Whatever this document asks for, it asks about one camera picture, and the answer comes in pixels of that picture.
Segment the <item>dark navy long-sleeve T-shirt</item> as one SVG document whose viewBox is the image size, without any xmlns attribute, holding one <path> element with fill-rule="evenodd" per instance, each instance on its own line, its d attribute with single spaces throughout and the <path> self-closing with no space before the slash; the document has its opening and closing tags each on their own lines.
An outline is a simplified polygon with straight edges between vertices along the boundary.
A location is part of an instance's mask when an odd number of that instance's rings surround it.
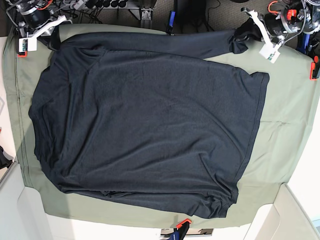
<svg viewBox="0 0 320 240">
<path fill-rule="evenodd" d="M 66 39 L 35 88 L 36 158 L 63 193 L 225 218 L 270 77 L 211 61 L 234 32 L 91 32 Z"/>
</svg>

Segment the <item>orange clamp top left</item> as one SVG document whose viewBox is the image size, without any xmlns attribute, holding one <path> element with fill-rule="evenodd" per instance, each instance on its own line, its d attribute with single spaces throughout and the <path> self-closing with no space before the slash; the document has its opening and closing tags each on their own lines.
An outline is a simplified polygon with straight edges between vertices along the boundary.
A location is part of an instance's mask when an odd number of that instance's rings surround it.
<svg viewBox="0 0 320 240">
<path fill-rule="evenodd" d="M 17 56 L 19 58 L 26 58 L 28 56 L 28 52 L 27 51 L 22 51 L 22 52 L 18 51 Z"/>
</svg>

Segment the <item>blue clamp top right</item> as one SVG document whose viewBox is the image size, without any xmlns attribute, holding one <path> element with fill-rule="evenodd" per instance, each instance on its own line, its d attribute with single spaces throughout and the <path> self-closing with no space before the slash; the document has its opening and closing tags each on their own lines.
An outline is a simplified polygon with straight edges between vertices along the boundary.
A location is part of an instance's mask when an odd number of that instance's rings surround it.
<svg viewBox="0 0 320 240">
<path fill-rule="evenodd" d="M 296 50 L 304 55 L 308 55 L 315 45 L 314 34 L 302 33 L 297 37 Z"/>
</svg>

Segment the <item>white power strip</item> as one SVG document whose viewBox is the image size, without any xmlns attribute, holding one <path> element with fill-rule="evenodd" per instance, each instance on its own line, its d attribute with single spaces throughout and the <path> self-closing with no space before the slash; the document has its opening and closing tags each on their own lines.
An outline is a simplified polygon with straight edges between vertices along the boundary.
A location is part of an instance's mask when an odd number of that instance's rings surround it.
<svg viewBox="0 0 320 240">
<path fill-rule="evenodd" d="M 59 9 L 80 11 L 85 7 L 86 2 L 86 0 L 62 0 Z"/>
</svg>

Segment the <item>orange clamp right edge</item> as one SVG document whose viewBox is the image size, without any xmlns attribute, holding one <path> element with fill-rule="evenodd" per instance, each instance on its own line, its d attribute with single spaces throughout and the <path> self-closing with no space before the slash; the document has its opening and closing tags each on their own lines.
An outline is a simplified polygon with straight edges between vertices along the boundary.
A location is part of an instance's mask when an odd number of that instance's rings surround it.
<svg viewBox="0 0 320 240">
<path fill-rule="evenodd" d="M 320 77 L 320 58 L 315 56 L 313 62 L 310 65 L 309 79 L 311 81 L 317 81 Z"/>
</svg>

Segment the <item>sage green table cloth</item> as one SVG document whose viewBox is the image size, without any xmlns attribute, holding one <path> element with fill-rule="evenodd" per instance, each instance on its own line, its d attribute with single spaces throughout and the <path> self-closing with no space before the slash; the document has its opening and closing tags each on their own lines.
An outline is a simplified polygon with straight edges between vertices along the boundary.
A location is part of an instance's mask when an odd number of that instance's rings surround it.
<svg viewBox="0 0 320 240">
<path fill-rule="evenodd" d="M 238 227 L 250 223 L 259 207 L 271 203 L 282 183 L 289 181 L 313 131 L 320 97 L 320 83 L 309 79 L 311 59 L 282 47 L 275 63 L 259 54 L 261 42 L 250 42 L 241 54 L 223 54 L 214 62 L 239 67 L 248 73 L 269 74 L 269 83 L 258 134 L 250 161 L 238 182 L 238 198 L 225 218 L 193 216 L 197 228 Z M 60 192 L 44 175 L 34 155 L 35 135 L 29 118 L 31 98 L 41 72 L 52 52 L 39 43 L 37 50 L 20 58 L 15 40 L 9 36 L 1 50 L 6 111 L 10 126 L 2 128 L 2 146 L 14 153 L 22 172 L 23 184 L 41 196 L 44 211 L 56 217 L 130 227 L 167 228 L 183 220 L 182 213 L 114 203 L 79 194 Z"/>
</svg>

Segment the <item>blue orange clamp top centre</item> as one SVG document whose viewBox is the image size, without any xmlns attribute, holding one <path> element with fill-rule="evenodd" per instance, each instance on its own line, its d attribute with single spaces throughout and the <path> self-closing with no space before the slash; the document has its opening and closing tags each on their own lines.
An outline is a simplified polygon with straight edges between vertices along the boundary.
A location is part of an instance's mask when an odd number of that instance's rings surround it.
<svg viewBox="0 0 320 240">
<path fill-rule="evenodd" d="M 169 36 L 173 35 L 173 27 L 174 27 L 175 15 L 176 15 L 175 11 L 171 10 L 169 12 L 169 17 L 168 17 L 168 21 L 167 21 L 167 25 L 166 25 L 166 29 L 165 29 L 166 34 L 169 35 Z"/>
</svg>

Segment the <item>black object left edge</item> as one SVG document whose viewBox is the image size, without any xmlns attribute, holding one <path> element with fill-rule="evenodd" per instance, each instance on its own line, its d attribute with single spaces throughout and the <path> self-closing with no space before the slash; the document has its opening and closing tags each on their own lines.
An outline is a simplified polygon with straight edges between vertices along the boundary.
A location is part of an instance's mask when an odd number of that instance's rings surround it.
<svg viewBox="0 0 320 240">
<path fill-rule="evenodd" d="M 0 146 L 0 169 L 9 168 L 13 163 L 4 155 L 4 149 Z"/>
</svg>

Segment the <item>orange black clamp bottom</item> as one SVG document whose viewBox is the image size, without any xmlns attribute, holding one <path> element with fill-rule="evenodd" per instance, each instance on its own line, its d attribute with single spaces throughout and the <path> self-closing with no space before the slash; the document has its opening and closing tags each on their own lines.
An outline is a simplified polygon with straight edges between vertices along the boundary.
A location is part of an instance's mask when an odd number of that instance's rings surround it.
<svg viewBox="0 0 320 240">
<path fill-rule="evenodd" d="M 178 223 L 173 229 L 173 233 L 169 235 L 168 240 L 183 240 L 187 235 L 191 223 L 192 221 L 189 218 Z"/>
</svg>

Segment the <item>metal table leg bracket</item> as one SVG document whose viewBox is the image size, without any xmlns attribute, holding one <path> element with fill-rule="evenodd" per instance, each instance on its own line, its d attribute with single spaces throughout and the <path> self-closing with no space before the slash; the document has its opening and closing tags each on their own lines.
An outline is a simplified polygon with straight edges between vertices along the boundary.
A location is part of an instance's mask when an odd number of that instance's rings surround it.
<svg viewBox="0 0 320 240">
<path fill-rule="evenodd" d="M 153 9 L 141 8 L 140 9 L 140 27 L 144 29 L 151 29 L 153 23 Z"/>
</svg>

